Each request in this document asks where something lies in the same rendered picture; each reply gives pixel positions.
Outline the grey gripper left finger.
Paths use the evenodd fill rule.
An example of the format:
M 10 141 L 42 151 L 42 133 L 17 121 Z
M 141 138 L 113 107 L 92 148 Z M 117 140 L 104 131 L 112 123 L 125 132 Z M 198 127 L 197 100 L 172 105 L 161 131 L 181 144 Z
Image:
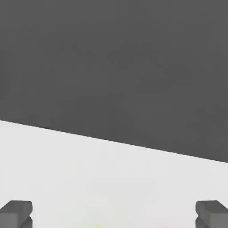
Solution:
M 0 228 L 33 228 L 31 201 L 10 200 L 0 209 Z

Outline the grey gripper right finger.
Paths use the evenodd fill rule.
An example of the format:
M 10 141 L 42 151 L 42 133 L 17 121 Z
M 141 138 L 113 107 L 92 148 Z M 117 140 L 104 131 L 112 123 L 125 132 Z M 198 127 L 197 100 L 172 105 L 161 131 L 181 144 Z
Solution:
M 219 201 L 197 201 L 195 211 L 195 228 L 228 228 L 228 208 Z

